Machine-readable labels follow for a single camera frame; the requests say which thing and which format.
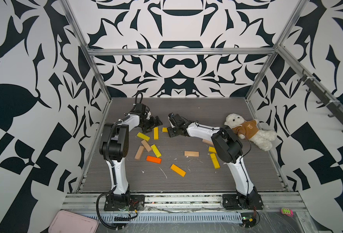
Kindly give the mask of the amber orange block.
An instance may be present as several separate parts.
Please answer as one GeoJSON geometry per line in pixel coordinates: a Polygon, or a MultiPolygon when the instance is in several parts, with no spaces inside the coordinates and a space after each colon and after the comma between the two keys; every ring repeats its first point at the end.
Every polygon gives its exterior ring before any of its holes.
{"type": "Polygon", "coordinates": [[[174,171],[175,173],[177,173],[178,175],[180,175],[181,177],[185,177],[186,172],[184,170],[182,170],[181,168],[179,168],[177,165],[172,164],[170,169],[172,171],[174,171]]]}

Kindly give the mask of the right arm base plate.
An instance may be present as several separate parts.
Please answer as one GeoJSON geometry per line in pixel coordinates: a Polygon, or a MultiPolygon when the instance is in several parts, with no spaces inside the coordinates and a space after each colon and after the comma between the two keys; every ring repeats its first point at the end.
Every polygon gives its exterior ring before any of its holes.
{"type": "Polygon", "coordinates": [[[261,196],[253,190],[248,196],[238,194],[223,194],[223,207],[226,210],[262,210],[261,196]]]}

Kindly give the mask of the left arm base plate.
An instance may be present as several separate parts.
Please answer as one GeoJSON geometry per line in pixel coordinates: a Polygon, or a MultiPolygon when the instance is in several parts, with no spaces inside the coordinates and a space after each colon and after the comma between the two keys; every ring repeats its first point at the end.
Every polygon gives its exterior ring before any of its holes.
{"type": "Polygon", "coordinates": [[[144,195],[116,195],[106,196],[104,211],[142,210],[144,208],[144,195]]]}

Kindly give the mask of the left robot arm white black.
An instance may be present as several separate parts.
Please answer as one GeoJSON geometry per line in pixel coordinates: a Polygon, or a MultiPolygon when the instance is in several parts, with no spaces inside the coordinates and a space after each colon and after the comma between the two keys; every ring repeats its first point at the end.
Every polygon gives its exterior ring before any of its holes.
{"type": "Polygon", "coordinates": [[[104,125],[99,152],[106,161],[111,179],[111,201],[129,203],[130,191],[126,178],[125,157],[129,151],[129,132],[139,127],[143,134],[162,125],[158,116],[151,116],[150,108],[142,103],[143,94],[138,93],[132,109],[123,119],[104,125]]]}

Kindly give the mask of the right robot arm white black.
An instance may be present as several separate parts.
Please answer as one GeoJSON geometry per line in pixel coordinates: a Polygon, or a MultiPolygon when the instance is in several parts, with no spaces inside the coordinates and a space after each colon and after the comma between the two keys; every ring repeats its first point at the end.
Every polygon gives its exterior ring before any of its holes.
{"type": "Polygon", "coordinates": [[[197,137],[213,143],[217,156],[228,165],[231,171],[238,199],[247,203],[254,200],[257,191],[245,168],[243,145],[229,126],[205,126],[174,113],[170,113],[168,119],[171,123],[171,127],[168,128],[169,137],[197,137]]]}

